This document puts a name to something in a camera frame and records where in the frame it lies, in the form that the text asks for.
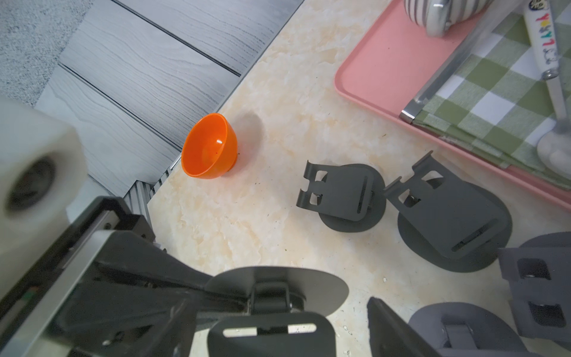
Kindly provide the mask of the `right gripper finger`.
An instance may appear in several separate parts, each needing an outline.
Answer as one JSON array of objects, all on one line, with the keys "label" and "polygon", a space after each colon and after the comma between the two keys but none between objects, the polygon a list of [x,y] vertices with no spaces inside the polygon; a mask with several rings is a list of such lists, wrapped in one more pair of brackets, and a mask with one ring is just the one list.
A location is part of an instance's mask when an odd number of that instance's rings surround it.
[{"label": "right gripper finger", "polygon": [[367,303],[367,317],[373,357],[440,357],[440,354],[382,299],[370,298]]}]

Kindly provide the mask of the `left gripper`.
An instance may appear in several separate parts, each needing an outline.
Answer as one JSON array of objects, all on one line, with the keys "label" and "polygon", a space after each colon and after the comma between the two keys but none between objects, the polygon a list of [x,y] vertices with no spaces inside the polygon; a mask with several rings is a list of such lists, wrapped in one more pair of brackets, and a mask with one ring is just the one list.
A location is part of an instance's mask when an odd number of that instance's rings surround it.
[{"label": "left gripper", "polygon": [[[155,238],[122,198],[98,196],[1,294],[1,354],[24,356],[53,320],[56,337],[91,356],[188,356],[199,324],[246,311],[245,298],[204,291],[212,277]],[[94,259],[114,278],[172,288],[75,288]]]}]

